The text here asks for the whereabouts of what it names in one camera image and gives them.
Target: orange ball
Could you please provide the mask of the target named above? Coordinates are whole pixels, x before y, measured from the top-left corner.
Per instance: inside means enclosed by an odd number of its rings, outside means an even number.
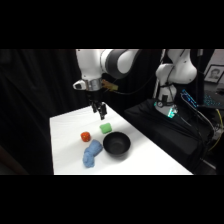
[[[84,142],[89,142],[91,140],[91,136],[89,132],[83,132],[81,134],[81,138]]]

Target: metal stand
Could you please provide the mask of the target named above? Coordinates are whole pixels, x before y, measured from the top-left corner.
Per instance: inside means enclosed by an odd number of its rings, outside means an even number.
[[[161,64],[163,64],[162,59],[164,58],[165,53],[166,53],[166,49],[163,49],[162,50],[161,59],[160,59],[161,60]],[[159,87],[159,79],[156,80],[156,85],[155,85],[155,89],[154,89],[154,93],[153,93],[153,97],[152,97],[153,99],[155,99],[156,96],[157,96],[158,87]]]

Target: equipment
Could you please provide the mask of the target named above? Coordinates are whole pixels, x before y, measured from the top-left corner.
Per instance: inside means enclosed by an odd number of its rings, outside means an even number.
[[[129,75],[141,49],[77,49],[78,64],[82,80],[73,87],[86,90],[94,113],[99,111],[101,119],[107,114],[102,103],[102,74],[108,73],[115,79],[123,79]],[[155,108],[160,113],[173,118],[178,112],[174,105],[176,88],[173,83],[188,84],[192,82],[197,70],[190,60],[190,49],[169,49],[168,57],[173,64],[161,64],[156,72],[160,83],[160,94]]]
[[[201,107],[205,107],[208,109],[224,110],[223,96],[216,94],[214,92],[205,90],[204,105],[202,105]]]
[[[222,116],[221,116],[221,114],[220,114],[220,112],[219,112],[218,109],[216,109],[216,111],[217,111],[217,113],[219,114],[219,118],[220,118],[220,122],[221,122],[221,135],[220,135],[220,137],[218,138],[218,140],[217,140],[217,142],[215,143],[215,145],[214,145],[212,148],[210,148],[209,151],[213,150],[213,149],[216,147],[216,145],[219,143],[220,139],[222,138],[222,134],[223,134],[223,132],[224,132],[224,130],[223,130]]]
[[[204,120],[206,120],[209,125],[212,128],[213,131],[213,135],[215,134],[215,128],[213,127],[211,121],[209,121],[209,119],[207,117],[205,117],[205,115],[203,115],[200,111],[198,111],[198,105],[197,103],[194,101],[194,99],[186,92],[186,90],[183,90],[181,93],[181,98],[182,100],[187,103],[194,111],[196,111],[198,113],[198,115],[200,115]]]

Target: black background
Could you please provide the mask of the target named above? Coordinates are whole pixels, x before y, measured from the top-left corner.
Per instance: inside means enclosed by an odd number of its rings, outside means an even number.
[[[213,51],[206,49],[202,71]],[[120,92],[132,92],[154,75],[142,91],[132,96],[107,92],[104,101],[123,116],[125,109],[151,98],[161,52],[144,49],[131,74],[116,82]],[[196,65],[197,49],[191,57]],[[0,145],[30,174],[53,174],[49,118],[88,106],[85,93],[72,87],[80,78],[75,49],[0,50]]]

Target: white table surface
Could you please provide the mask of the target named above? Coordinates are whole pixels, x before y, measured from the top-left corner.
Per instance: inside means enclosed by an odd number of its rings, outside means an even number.
[[[50,119],[55,175],[192,175],[109,106],[107,112],[103,121],[91,107]],[[82,158],[90,142],[84,143],[80,134],[88,131],[102,144],[106,135],[99,127],[106,123],[111,124],[113,132],[129,136],[129,153],[118,159],[103,150],[95,158],[95,167],[85,168]]]

